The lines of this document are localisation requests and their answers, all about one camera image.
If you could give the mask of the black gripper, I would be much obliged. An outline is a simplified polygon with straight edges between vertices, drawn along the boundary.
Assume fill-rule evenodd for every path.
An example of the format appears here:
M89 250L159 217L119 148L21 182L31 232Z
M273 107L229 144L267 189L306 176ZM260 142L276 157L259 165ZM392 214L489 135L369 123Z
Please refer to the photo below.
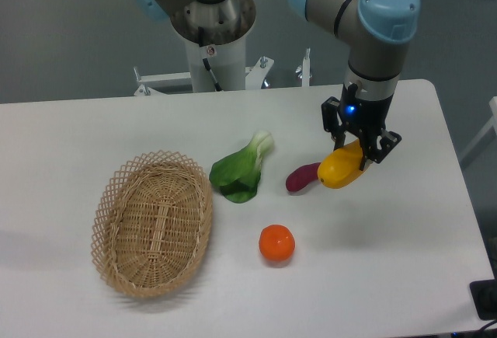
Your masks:
M371 163L380 164L397 145L402 137L393 131L385 130L385 120L393 96L380 101L357 99L356 84L342 86L340 100L331 96L321 105L321 117L325 132L334 141L333 150L345 144L346 131L358 135L362 150L360 171Z

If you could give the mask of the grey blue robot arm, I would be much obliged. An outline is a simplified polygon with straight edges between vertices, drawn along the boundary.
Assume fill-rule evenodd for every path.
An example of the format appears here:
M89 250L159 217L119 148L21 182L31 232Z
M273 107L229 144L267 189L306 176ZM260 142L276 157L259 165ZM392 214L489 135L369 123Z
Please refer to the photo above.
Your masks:
M193 87L220 92L240 89L242 70L230 63L222 80L214 55L242 40L255 22L253 0L135 0L152 19L169 19L194 49ZM388 131L386 116L415 36L420 0L288 0L301 18L349 46L348 68L339 99L321 107L323 127L336 149L347 134L360 143L360 169L379 163L401 138Z

